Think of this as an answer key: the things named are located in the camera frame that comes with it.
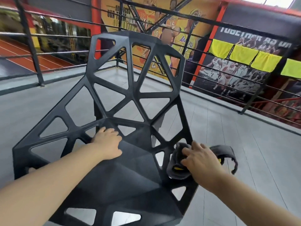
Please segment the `yellow cloth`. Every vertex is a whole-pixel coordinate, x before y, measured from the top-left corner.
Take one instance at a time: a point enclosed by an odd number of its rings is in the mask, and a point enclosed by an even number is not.
[[[218,58],[225,59],[230,53],[232,47],[233,44],[213,39],[209,49],[209,53],[213,54]]]
[[[258,50],[235,45],[231,52],[230,59],[239,63],[249,65],[254,57],[258,54]]]
[[[281,56],[260,51],[251,67],[265,72],[272,72],[280,60]]]
[[[281,75],[301,78],[301,62],[297,60],[287,59]]]

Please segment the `red track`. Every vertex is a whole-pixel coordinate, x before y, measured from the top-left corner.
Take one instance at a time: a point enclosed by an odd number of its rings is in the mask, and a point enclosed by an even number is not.
[[[30,54],[28,46],[14,40],[0,38],[0,56],[15,56]],[[51,55],[38,56],[42,71],[73,66],[73,64]],[[8,59],[15,64],[36,72],[31,57]]]

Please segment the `geometric chair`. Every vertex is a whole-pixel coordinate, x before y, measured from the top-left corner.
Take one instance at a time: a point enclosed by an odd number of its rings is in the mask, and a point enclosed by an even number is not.
[[[113,40],[115,45],[101,58],[95,59],[95,48],[98,39]],[[150,53],[137,81],[134,80],[133,73],[133,45],[150,48]],[[127,52],[128,89],[119,87],[94,74],[122,49],[126,49]],[[173,56],[180,60],[176,77],[173,76],[165,55]],[[171,92],[140,92],[141,85],[154,56],[160,60],[170,80],[173,88]],[[180,222],[198,187],[191,176],[184,180],[175,180],[169,178],[166,173],[170,160],[169,156],[174,151],[174,145],[182,138],[186,140],[187,144],[192,142],[192,136],[180,98],[184,64],[185,59],[180,53],[171,46],[163,44],[160,39],[150,35],[133,31],[118,31],[92,36],[88,64],[83,78],[13,148],[15,179],[27,174],[30,167],[38,169],[49,163],[47,160],[32,153],[31,149],[33,147],[67,138],[61,155],[63,157],[72,151],[77,139],[82,140],[85,144],[89,143],[91,137],[86,134],[86,131],[93,127],[105,126],[118,130],[122,136],[119,149],[123,153],[116,159],[102,161],[94,167],[65,199],[50,218],[50,221],[65,226],[88,225],[66,212],[68,208],[78,208],[96,210],[94,223],[92,222],[90,225],[97,226],[111,226],[115,212],[132,213],[141,216],[139,220],[127,224],[128,226],[167,226],[176,225]],[[123,94],[125,98],[111,110],[106,111],[94,88],[95,83]],[[86,125],[77,126],[65,107],[82,87],[88,89],[101,117]],[[139,101],[142,98],[169,98],[170,101],[157,115],[150,119]],[[144,121],[132,121],[114,117],[114,114],[130,101],[135,103]],[[158,130],[154,128],[154,125],[174,105],[178,108],[183,128],[170,141],[166,141],[159,134]],[[55,118],[61,118],[64,121],[68,128],[67,131],[40,137],[40,134]],[[135,131],[124,136],[118,125],[133,127]],[[154,147],[152,145],[152,136],[160,142],[158,146]],[[162,166],[159,166],[155,157],[158,152],[164,152]],[[172,190],[183,186],[186,187],[186,190],[182,198],[178,200],[173,195]]]

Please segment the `black railing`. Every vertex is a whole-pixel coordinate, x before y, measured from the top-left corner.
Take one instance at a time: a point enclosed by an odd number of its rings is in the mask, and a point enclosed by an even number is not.
[[[231,74],[231,73],[227,73],[227,72],[224,72],[224,71],[221,71],[221,70],[217,70],[217,69],[214,69],[212,67],[207,67],[206,65],[199,64],[198,62],[195,62],[195,61],[192,61],[192,60],[187,60],[187,63],[190,62],[190,63],[194,64],[195,66],[201,66],[202,68],[205,68],[206,70],[212,70],[212,71],[218,72],[219,74],[225,74],[225,75],[231,76],[231,78],[236,78],[237,81],[244,81],[244,82],[249,82],[249,83],[258,85],[258,89],[254,93],[250,93],[250,92],[244,91],[242,89],[236,88],[233,85],[222,84],[222,83],[219,83],[219,82],[216,82],[216,81],[210,79],[209,77],[205,77],[205,76],[201,76],[201,75],[196,75],[195,73],[190,73],[190,72],[184,71],[184,74],[186,74],[186,75],[196,76],[197,79],[202,79],[203,81],[207,81],[207,82],[216,84],[217,86],[221,86],[221,87],[223,87],[224,89],[226,89],[228,91],[232,90],[232,91],[241,92],[242,94],[247,95],[247,96],[250,97],[249,100],[247,100],[247,101],[240,100],[238,98],[230,97],[227,94],[225,94],[225,95],[222,95],[222,93],[218,94],[218,93],[212,92],[210,90],[198,87],[198,86],[196,86],[196,85],[194,85],[194,84],[192,84],[190,82],[183,82],[183,86],[193,88],[196,91],[200,91],[200,92],[203,92],[205,94],[211,95],[213,97],[216,97],[216,98],[219,98],[219,99],[231,102],[232,104],[238,105],[238,106],[242,107],[242,109],[239,111],[240,114],[244,114],[246,112],[246,110],[252,110],[254,112],[257,112],[257,113],[260,113],[260,114],[263,114],[263,115],[268,115],[269,117],[273,117],[273,118],[276,117],[277,119],[284,120],[286,123],[290,123],[291,122],[292,124],[294,124],[295,127],[301,128],[301,121],[300,122],[296,122],[296,121],[291,121],[291,120],[282,118],[280,116],[277,116],[275,114],[271,114],[271,113],[269,113],[267,111],[262,110],[262,107],[263,107],[263,105],[266,105],[267,103],[273,103],[273,104],[275,104],[277,106],[282,106],[283,108],[286,108],[286,109],[291,110],[293,112],[300,113],[300,116],[299,116],[300,118],[301,118],[301,110],[293,108],[293,107],[290,107],[288,105],[284,105],[281,102],[277,102],[277,101],[272,100],[272,99],[266,99],[266,98],[264,98],[264,97],[261,96],[261,92],[264,89],[270,89],[270,90],[276,90],[276,91],[279,91],[279,92],[282,92],[282,93],[290,94],[291,97],[295,97],[296,100],[301,100],[301,96],[299,94],[292,93],[292,92],[289,92],[289,91],[285,91],[283,89],[278,89],[276,87],[273,87],[273,86],[269,85],[271,79],[273,77],[276,77],[276,76],[279,75],[279,73],[280,73],[280,71],[283,68],[284,63],[285,63],[283,61],[286,58],[288,58],[288,57],[291,56],[292,51],[293,51],[293,49],[296,46],[301,45],[301,41],[299,41],[298,39],[291,39],[291,38],[287,38],[287,37],[284,37],[284,36],[273,35],[273,34],[270,34],[270,33],[267,33],[267,32],[261,32],[261,31],[258,31],[258,30],[253,30],[253,29],[250,29],[250,28],[245,28],[245,27],[241,27],[241,26],[231,25],[231,24],[224,23],[224,22],[218,22],[218,21],[214,21],[214,20],[202,18],[202,17],[199,17],[199,16],[192,16],[192,15],[187,15],[187,14],[179,13],[179,10],[182,7],[184,7],[187,3],[189,3],[191,0],[183,0],[183,1],[181,1],[175,7],[174,11],[162,9],[162,8],[155,7],[155,6],[148,6],[148,5],[144,5],[144,4],[140,4],[140,3],[135,3],[135,2],[132,2],[131,0],[116,0],[116,1],[119,2],[120,13],[109,12],[109,11],[106,11],[106,10],[103,10],[103,9],[100,9],[100,8],[96,8],[96,7],[92,6],[92,5],[85,4],[85,3],[82,3],[82,2],[79,2],[79,1],[75,1],[75,0],[67,0],[67,1],[70,1],[70,2],[73,2],[73,3],[77,3],[78,5],[88,6],[91,9],[96,9],[98,11],[102,11],[102,12],[106,12],[106,13],[118,16],[117,17],[117,19],[118,19],[118,26],[105,25],[105,24],[102,24],[102,23],[95,23],[95,22],[89,22],[89,21],[84,21],[84,20],[79,20],[79,19],[73,19],[73,18],[68,18],[68,17],[63,17],[63,16],[56,16],[56,15],[51,15],[51,14],[44,14],[44,13],[39,13],[39,12],[34,12],[34,11],[28,11],[28,10],[24,9],[22,3],[19,0],[14,0],[14,1],[15,1],[16,8],[9,8],[9,7],[1,6],[0,10],[13,11],[13,12],[19,13],[19,16],[20,16],[20,19],[21,19],[21,25],[23,27],[23,33],[0,32],[0,36],[9,36],[9,37],[13,37],[13,38],[15,38],[15,37],[25,37],[27,39],[27,45],[29,47],[30,54],[5,56],[5,57],[0,57],[0,59],[15,59],[15,58],[31,57],[32,61],[33,61],[33,64],[34,64],[35,73],[29,74],[29,75],[35,74],[37,76],[37,78],[38,78],[38,84],[40,86],[44,86],[44,84],[45,84],[44,79],[43,79],[43,73],[54,72],[54,71],[59,71],[59,70],[68,70],[68,69],[73,69],[73,68],[78,68],[78,67],[85,67],[86,64],[72,65],[72,66],[67,66],[67,67],[62,67],[62,68],[55,68],[55,69],[50,69],[50,70],[41,70],[40,64],[39,64],[39,59],[38,59],[39,56],[43,56],[43,55],[80,54],[80,53],[83,53],[84,55],[88,55],[89,51],[88,50],[79,50],[79,51],[59,51],[59,52],[45,52],[45,53],[40,53],[40,52],[37,52],[36,48],[34,47],[34,43],[33,43],[33,39],[32,39],[33,36],[35,36],[37,38],[56,37],[56,38],[68,38],[68,39],[70,39],[70,38],[89,39],[90,37],[89,36],[50,35],[50,34],[31,33],[30,29],[29,29],[29,26],[28,26],[28,21],[27,21],[27,18],[26,18],[26,14],[38,15],[38,16],[43,16],[43,17],[51,17],[51,18],[59,19],[61,21],[78,22],[78,23],[84,23],[84,24],[89,24],[89,25],[105,26],[105,27],[109,27],[109,28],[118,29],[119,31],[126,30],[125,28],[122,28],[122,21],[123,21],[123,19],[129,19],[129,20],[135,22],[137,28],[139,29],[139,31],[141,33],[145,33],[145,34],[152,34],[152,32],[154,30],[156,30],[157,28],[170,29],[172,31],[176,31],[173,28],[162,26],[162,23],[165,22],[170,16],[178,16],[178,17],[183,17],[183,18],[191,19],[191,20],[198,21],[198,22],[203,22],[203,23],[210,24],[210,25],[213,25],[213,26],[219,26],[219,27],[225,27],[225,28],[228,28],[228,29],[240,30],[240,31],[245,32],[245,33],[251,33],[251,34],[255,34],[255,35],[259,35],[259,36],[263,36],[263,37],[269,37],[269,38],[272,38],[272,39],[278,39],[278,40],[282,40],[282,41],[285,41],[285,42],[289,42],[292,45],[291,45],[291,47],[289,49],[287,49],[287,51],[282,56],[282,61],[280,61],[280,63],[278,64],[278,66],[275,68],[275,70],[272,73],[268,73],[266,75],[265,80],[262,81],[262,82],[250,79],[249,77],[246,77],[246,76],[236,76],[235,74]],[[124,5],[127,5],[129,7],[131,15],[132,15],[131,17],[128,17],[128,16],[126,16],[123,13],[123,6]],[[145,22],[145,21],[141,20],[140,16],[138,15],[138,13],[136,11],[136,7],[145,8],[145,9],[148,9],[148,10],[153,10],[155,12],[164,13],[165,15],[163,17],[161,17],[155,23]],[[145,28],[143,23],[147,23],[148,25],[150,25],[150,27]],[[180,45],[180,44],[176,44],[176,43],[171,43],[172,45],[183,47],[182,55],[184,55],[184,53],[185,53],[185,51],[187,49],[189,38],[191,36],[198,37],[198,38],[205,38],[207,40],[211,40],[208,37],[195,35],[195,34],[192,33],[192,31],[193,31],[193,28],[191,28],[189,30],[189,32],[183,32],[183,31],[181,31],[181,33],[187,34],[187,41],[185,42],[184,46]],[[208,52],[205,52],[205,51],[202,51],[202,50],[198,50],[198,49],[195,49],[195,48],[189,48],[189,50],[192,50],[192,51],[195,51],[195,52],[201,52],[202,54],[206,54],[206,55],[209,54]],[[96,51],[98,51],[98,52],[105,52],[105,51],[107,51],[107,49],[96,50]],[[119,66],[119,62],[126,62],[126,60],[123,60],[121,58],[124,53],[125,53],[125,51],[121,51],[120,53],[118,53],[116,55],[116,59],[114,59],[114,60],[116,60],[116,66],[117,67]],[[142,57],[142,56],[139,56],[139,55],[136,55],[136,54],[133,54],[133,56],[137,56],[139,58],[143,58],[143,59],[146,60],[145,57]],[[149,70],[149,72],[150,73],[155,73],[155,74],[157,74],[159,76],[166,77],[166,75],[164,74],[164,70],[163,70],[163,68],[160,65],[159,60],[153,60],[153,63],[155,63],[155,64],[157,64],[159,66],[160,73],[152,71],[152,70]],[[7,76],[7,77],[4,77],[4,78],[0,78],[0,80],[10,79],[10,78],[16,78],[16,77],[21,77],[21,76],[24,77],[25,75]]]

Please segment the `concrete floor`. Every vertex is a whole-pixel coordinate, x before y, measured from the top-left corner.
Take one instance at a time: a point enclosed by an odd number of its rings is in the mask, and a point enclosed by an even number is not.
[[[102,78],[114,81],[127,88],[125,71],[121,69],[104,70],[98,73]],[[73,78],[52,83],[44,88],[32,88],[0,97],[0,187],[13,180],[12,147],[27,133],[80,79]],[[112,107],[120,101],[120,95],[110,94],[105,88],[96,87],[101,92],[104,106]],[[141,91],[169,91],[169,87],[146,79]],[[67,106],[70,116],[78,125],[95,119],[93,101],[87,91],[82,91]],[[266,124],[246,115],[219,106],[215,103],[181,92],[186,117],[193,138],[207,145],[226,144],[232,146],[239,166],[235,176],[257,192],[301,217],[301,138],[291,132]],[[164,100],[148,99],[142,102],[149,116],[166,103]],[[138,110],[132,106],[124,107],[116,116],[139,120]],[[58,121],[49,126],[45,134],[63,129]],[[167,140],[181,129],[176,109],[165,115],[159,132]],[[40,149],[45,158],[57,159],[59,151]],[[233,168],[231,161],[224,164],[226,171]],[[112,226],[124,224],[126,219],[115,221]],[[217,197],[199,187],[188,208],[181,226],[233,226],[244,225]]]

